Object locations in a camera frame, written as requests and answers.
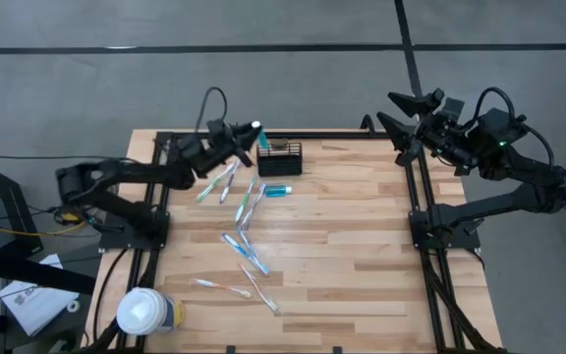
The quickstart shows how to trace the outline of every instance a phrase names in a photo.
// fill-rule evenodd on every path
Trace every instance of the paper sheet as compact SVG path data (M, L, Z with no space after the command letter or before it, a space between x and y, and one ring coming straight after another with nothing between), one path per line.
M63 268L58 255L49 255L40 262ZM40 332L67 305L76 300L80 294L51 288L33 287L36 284L15 280L0 290L0 298L15 316L19 325L27 335L33 336Z

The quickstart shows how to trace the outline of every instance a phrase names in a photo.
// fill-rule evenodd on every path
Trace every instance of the gray floor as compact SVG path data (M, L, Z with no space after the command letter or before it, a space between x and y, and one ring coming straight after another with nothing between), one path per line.
M405 2L414 44L566 43L566 3ZM392 1L0 0L0 47L400 40ZM424 90L467 100L465 115L486 87L505 89L566 167L566 51L417 52L416 59ZM353 128L366 113L397 114L385 95L410 90L398 51L0 55L0 153L123 155L135 128L192 127L212 85L228 95L229 120L271 128ZM533 138L517 147L545 158ZM69 163L0 160L0 171L32 204L51 206L53 171ZM469 200L516 185L477 175L464 183ZM48 221L38 224L50 229ZM566 213L492 217L481 240L505 346L566 353ZM93 242L44 241L50 252Z

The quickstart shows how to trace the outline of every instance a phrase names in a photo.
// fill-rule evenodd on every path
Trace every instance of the wooden table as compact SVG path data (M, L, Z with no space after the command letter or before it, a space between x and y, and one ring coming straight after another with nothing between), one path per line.
M154 130L134 131L128 157L150 161L155 135ZM392 145L386 140L301 142L302 176L261 179L293 187L284 198L264 198L251 223L248 236L271 269L269 276L220 241L222 232L233 231L254 169L240 168L224 205L219 204L223 183L201 204L196 195L208 181L171 192L171 231L160 254L155 289L182 300L186 318L170 334L150 335L145 352L223 352L227 345L236 345L238 352L331 352L333 346L345 352L435 351L421 258L407 222L411 205L405 173L394 164ZM461 181L451 168L436 159L427 161L436 202L463 203ZM144 185L122 185L120 195L142 200L144 190ZM132 253L108 282L100 328L114 318L125 294ZM99 287L117 254L102 257L86 322L89 334ZM450 251L448 257L459 305L483 337L500 346L481 264L463 251ZM281 316L274 317L256 296L244 300L190 285L197 277L254 292L238 262L254 270ZM441 311L447 345L452 345L442 305Z

